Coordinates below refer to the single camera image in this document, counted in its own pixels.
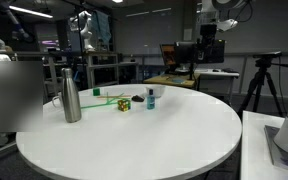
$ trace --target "white round table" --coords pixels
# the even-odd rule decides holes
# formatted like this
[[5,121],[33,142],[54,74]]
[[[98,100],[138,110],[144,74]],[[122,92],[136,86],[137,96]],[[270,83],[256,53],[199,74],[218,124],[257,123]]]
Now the white round table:
[[[101,88],[109,95],[140,95],[148,85]],[[81,106],[105,103],[92,90],[80,92]],[[209,95],[166,86],[156,108],[132,102],[83,109],[82,120],[66,123],[64,111],[43,106],[45,127],[19,132],[18,149],[34,169],[53,179],[188,179],[223,162],[241,137],[234,110]]]

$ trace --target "wooden desk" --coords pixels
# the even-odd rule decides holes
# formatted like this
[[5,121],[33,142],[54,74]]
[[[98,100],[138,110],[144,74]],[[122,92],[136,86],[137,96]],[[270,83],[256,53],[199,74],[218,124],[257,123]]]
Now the wooden desk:
[[168,85],[168,86],[177,86],[177,87],[184,87],[184,88],[190,88],[190,89],[195,89],[195,81],[194,80],[185,80],[184,83],[179,84],[179,83],[174,83],[172,82],[173,78],[182,78],[182,79],[189,79],[189,76],[176,76],[176,75],[161,75],[161,76],[156,76],[152,77],[150,79],[144,80],[144,84],[163,84],[163,85]]

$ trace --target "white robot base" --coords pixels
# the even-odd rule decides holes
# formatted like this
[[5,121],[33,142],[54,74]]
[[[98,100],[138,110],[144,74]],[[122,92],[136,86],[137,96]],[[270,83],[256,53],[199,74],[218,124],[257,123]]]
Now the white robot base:
[[274,142],[279,128],[265,126],[264,130],[273,165],[288,170],[288,152],[279,148]]

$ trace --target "ceiling light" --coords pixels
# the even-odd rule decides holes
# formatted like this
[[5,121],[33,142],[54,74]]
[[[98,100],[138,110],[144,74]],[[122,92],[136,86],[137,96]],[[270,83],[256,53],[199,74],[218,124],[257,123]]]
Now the ceiling light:
[[20,11],[20,12],[28,13],[28,14],[33,14],[33,15],[36,15],[36,16],[42,16],[42,17],[46,17],[46,18],[53,18],[53,16],[50,16],[50,15],[48,15],[48,14],[43,14],[43,13],[39,13],[39,12],[35,12],[35,11],[28,10],[28,9],[23,9],[23,8],[15,7],[15,6],[10,6],[10,9],[15,10],[15,11]]
[[121,3],[121,2],[123,2],[123,0],[113,0],[114,2],[116,2],[116,3]]
[[148,13],[150,13],[150,12],[141,12],[141,13],[129,14],[129,15],[126,15],[126,17],[138,16],[138,15],[143,15],[143,14],[148,14]]
[[154,10],[152,12],[161,12],[161,11],[169,11],[169,10],[172,10],[172,8],[158,9],[158,10]]

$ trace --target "ceiling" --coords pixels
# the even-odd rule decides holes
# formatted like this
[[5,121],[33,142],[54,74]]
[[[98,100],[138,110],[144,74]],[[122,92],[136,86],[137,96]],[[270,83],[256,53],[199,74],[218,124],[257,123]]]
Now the ceiling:
[[[72,2],[74,4],[79,3],[78,0],[67,0],[67,1]],[[115,3],[112,0],[85,0],[85,1],[87,2],[88,5],[109,9],[128,7],[144,3],[144,0],[124,0],[124,2],[122,3]],[[15,2],[12,3],[12,5],[39,12],[45,12],[47,10],[50,10],[50,12],[46,14],[50,14],[54,17],[53,19],[47,19],[26,13],[18,13],[25,22],[38,22],[38,21],[52,22],[56,20],[67,19],[74,14],[74,6],[62,0],[16,0]]]

